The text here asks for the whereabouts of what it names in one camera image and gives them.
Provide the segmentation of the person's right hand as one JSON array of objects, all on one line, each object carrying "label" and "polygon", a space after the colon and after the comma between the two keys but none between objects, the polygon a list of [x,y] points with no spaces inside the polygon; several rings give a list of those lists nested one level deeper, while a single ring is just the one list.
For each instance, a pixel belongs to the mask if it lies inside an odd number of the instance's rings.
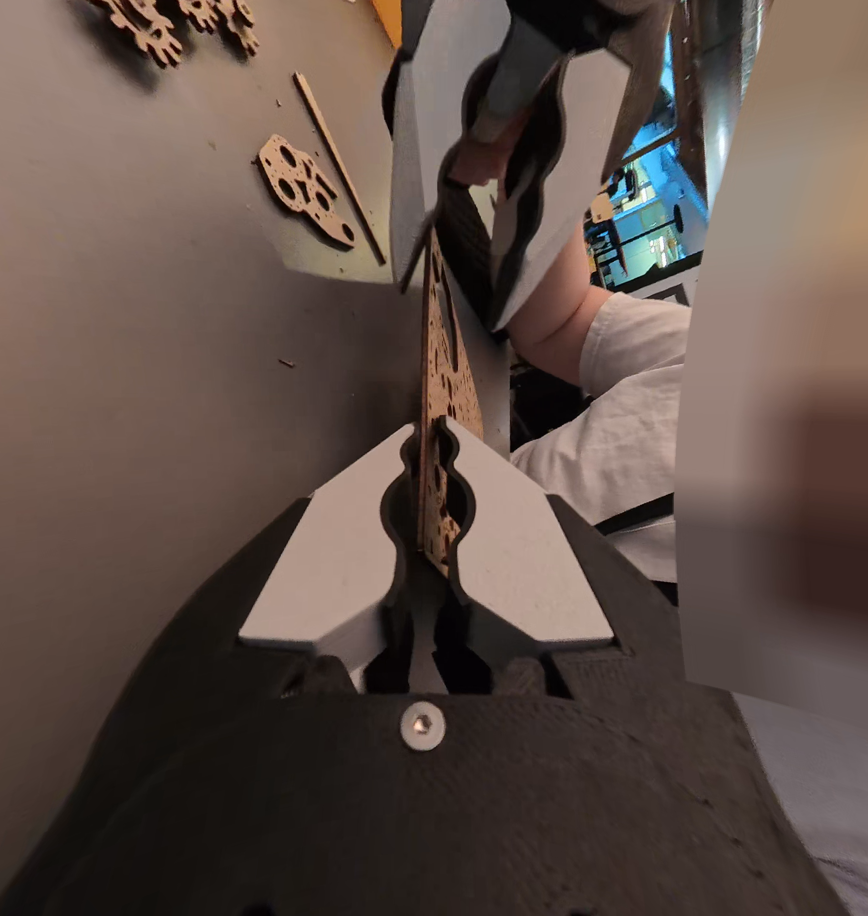
[{"label": "person's right hand", "polygon": [[484,187],[493,180],[502,180],[515,144],[512,139],[485,144],[464,138],[456,147],[449,179],[467,188]]}]

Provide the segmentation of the thin wooden stick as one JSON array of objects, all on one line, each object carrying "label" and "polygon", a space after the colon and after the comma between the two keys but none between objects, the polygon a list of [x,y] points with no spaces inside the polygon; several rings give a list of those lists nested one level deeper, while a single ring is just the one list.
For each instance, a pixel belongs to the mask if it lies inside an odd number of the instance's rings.
[{"label": "thin wooden stick", "polygon": [[335,142],[333,133],[329,128],[326,119],[323,115],[323,112],[314,97],[314,93],[311,89],[309,82],[307,81],[305,75],[300,72],[292,73],[292,80],[297,87],[297,90],[300,94],[300,97],[303,100],[304,105],[310,113],[310,117],[314,122],[316,130],[320,133],[323,143],[326,146],[326,149],[339,173],[339,176],[344,183],[345,189],[348,192],[352,208],[359,218],[362,229],[367,237],[368,243],[371,246],[373,254],[380,265],[385,265],[387,263],[386,255],[382,250],[382,245],[380,244],[377,235],[375,234],[372,223],[368,218],[368,213],[365,211],[358,191],[351,180],[348,168],[345,165],[344,159],[342,158],[338,146]]}]

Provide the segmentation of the small wooden gear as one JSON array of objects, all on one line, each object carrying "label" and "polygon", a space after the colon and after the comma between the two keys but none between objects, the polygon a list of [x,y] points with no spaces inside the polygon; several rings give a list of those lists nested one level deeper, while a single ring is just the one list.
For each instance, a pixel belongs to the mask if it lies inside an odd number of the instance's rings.
[{"label": "small wooden gear", "polygon": [[248,57],[255,57],[259,49],[254,13],[247,1],[214,1],[212,6],[224,28],[234,37]]}]

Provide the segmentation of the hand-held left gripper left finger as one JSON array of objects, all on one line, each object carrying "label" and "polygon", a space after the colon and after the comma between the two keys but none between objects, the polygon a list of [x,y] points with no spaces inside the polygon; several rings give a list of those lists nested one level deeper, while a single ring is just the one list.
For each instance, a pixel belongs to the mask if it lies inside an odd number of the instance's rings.
[{"label": "hand-held left gripper left finger", "polygon": [[238,636],[311,655],[377,655],[399,553],[383,498],[405,472],[406,424],[310,496]]}]

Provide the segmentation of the laser-cut wooden parts sheet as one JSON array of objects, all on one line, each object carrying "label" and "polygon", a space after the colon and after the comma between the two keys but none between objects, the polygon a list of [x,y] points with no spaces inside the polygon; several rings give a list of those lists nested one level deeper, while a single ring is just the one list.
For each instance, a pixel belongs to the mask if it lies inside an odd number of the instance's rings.
[{"label": "laser-cut wooden parts sheet", "polygon": [[449,554],[462,524],[448,508],[447,446],[441,418],[484,438],[483,415],[446,266],[434,230],[424,248],[421,301],[421,412],[417,476],[417,546],[434,569],[449,576]]}]

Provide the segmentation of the person's right forearm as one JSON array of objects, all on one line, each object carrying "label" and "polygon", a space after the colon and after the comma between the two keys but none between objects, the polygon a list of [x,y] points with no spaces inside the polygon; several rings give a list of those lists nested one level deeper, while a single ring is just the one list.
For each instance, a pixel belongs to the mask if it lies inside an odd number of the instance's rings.
[{"label": "person's right forearm", "polygon": [[517,355],[572,385],[579,384],[589,329],[612,295],[592,285],[590,276],[583,231],[578,228],[506,326]]}]

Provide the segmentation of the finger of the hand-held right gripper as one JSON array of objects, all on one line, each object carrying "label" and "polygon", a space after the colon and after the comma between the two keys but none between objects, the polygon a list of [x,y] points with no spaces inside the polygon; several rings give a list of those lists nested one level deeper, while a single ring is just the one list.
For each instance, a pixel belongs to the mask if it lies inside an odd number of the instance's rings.
[{"label": "finger of the hand-held right gripper", "polygon": [[630,68],[611,52],[568,56],[511,155],[491,240],[487,329],[502,330],[543,280],[600,191]]},{"label": "finger of the hand-held right gripper", "polygon": [[448,159],[463,136],[463,100],[510,27],[503,1],[403,1],[391,72],[390,263],[405,289],[441,203]]}]

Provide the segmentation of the black framed marker sign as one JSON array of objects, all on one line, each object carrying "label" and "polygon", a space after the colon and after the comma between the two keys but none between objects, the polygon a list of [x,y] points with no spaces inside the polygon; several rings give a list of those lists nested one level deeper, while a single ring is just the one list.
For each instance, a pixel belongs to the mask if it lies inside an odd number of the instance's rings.
[{"label": "black framed marker sign", "polygon": [[638,290],[634,292],[634,297],[642,300],[673,302],[685,307],[691,307],[697,282],[698,277],[696,275],[682,274]]}]

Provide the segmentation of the black standing table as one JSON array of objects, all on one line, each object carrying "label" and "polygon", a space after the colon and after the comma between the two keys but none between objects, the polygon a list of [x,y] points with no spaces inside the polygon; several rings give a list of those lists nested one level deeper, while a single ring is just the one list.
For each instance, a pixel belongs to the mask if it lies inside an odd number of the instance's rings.
[{"label": "black standing table", "polygon": [[608,221],[606,229],[604,230],[608,241],[605,246],[600,249],[600,252],[604,254],[613,250],[623,249],[623,247],[646,237],[651,237],[652,239],[663,237],[666,239],[666,232],[669,230],[669,228],[672,228],[676,235],[680,235],[684,231],[683,213],[681,212],[681,208],[678,204],[674,206],[672,211],[672,218],[669,219],[669,221],[659,223],[658,225],[647,228],[637,235],[633,235],[628,238],[623,238],[621,236],[617,228],[617,223],[615,223],[614,219],[612,219]]}]

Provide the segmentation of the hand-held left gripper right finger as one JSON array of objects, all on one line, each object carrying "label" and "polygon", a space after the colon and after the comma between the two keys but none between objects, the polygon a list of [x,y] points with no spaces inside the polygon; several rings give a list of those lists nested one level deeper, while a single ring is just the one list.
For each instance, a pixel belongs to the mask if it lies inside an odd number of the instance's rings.
[{"label": "hand-held left gripper right finger", "polygon": [[613,630],[546,491],[454,418],[447,475],[466,515],[451,545],[450,580],[469,613],[472,651],[608,647]]}]

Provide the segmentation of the perforated wooden plate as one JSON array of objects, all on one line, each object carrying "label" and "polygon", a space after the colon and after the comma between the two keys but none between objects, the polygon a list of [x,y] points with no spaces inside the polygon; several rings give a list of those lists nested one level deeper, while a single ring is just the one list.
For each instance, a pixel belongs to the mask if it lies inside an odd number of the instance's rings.
[{"label": "perforated wooden plate", "polygon": [[308,223],[326,244],[354,248],[355,231],[335,207],[339,193],[313,156],[271,134],[256,164],[269,195],[285,212]]}]

